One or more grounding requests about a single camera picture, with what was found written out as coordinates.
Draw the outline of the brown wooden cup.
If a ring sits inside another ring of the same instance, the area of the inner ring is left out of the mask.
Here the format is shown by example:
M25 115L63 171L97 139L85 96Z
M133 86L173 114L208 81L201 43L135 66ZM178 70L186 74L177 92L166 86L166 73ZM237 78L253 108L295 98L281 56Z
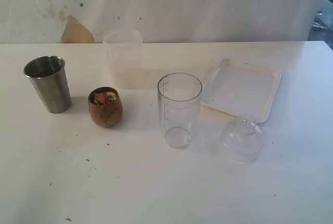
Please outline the brown wooden cup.
M94 104L94 93L99 93L102 91L104 91L105 93L108 91L116 93L116 101L107 102L107 104L104 106ZM88 108L93 122L105 128L111 128L114 125L118 124L123 115L123 106L120 96L117 90L112 87L104 86L94 89L88 96Z

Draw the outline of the small wooden block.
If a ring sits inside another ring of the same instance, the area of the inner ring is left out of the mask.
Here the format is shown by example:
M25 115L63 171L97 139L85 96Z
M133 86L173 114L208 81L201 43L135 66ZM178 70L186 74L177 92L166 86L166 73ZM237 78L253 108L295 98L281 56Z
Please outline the small wooden block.
M99 106L104 106L107 104L106 93L104 91L99 93L94 93L94 104Z

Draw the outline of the stainless steel cup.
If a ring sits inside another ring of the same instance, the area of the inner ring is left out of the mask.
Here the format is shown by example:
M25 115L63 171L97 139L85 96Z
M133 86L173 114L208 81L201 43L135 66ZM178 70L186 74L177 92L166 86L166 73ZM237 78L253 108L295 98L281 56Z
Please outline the stainless steel cup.
M42 56L23 69L48 112L62 113L71 107L65 61L58 56Z

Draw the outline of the gold coin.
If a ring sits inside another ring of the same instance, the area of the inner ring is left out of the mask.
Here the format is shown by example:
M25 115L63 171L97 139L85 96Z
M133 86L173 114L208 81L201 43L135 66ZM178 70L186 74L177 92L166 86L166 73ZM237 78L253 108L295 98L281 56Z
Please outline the gold coin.
M107 102L116 101L117 94L112 91L108 91L108 92L106 92L106 98L107 98Z

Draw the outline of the clear plastic shaker cup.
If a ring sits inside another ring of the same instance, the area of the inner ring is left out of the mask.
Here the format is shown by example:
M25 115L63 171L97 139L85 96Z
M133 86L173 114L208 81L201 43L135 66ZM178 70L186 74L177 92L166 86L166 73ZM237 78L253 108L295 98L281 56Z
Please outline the clear plastic shaker cup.
M201 81L188 73L170 73L158 81L159 124L170 147L182 149L190 144L198 123L202 92Z

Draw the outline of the clear dome shaker lid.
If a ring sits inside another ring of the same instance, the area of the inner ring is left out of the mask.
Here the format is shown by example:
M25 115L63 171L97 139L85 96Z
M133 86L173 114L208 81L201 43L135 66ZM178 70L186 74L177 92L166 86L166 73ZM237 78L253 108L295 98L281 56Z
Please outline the clear dome shaker lid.
M247 114L229 121L221 132L220 140L224 154L238 162L257 160L264 146L257 122Z

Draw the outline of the translucent plastic container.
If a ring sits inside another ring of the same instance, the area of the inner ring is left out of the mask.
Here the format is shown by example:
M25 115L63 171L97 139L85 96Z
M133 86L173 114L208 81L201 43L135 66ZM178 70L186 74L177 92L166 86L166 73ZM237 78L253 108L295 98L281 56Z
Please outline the translucent plastic container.
M135 29L119 29L103 38L110 77L114 86L137 89L143 80L141 34Z

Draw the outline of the white rectangular tray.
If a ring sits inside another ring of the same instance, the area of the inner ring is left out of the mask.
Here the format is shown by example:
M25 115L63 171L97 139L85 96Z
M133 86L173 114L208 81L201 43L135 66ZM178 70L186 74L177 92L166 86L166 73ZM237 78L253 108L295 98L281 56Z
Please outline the white rectangular tray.
M231 116L251 115L264 123L280 79L278 72L266 67L225 58L204 85L201 104Z

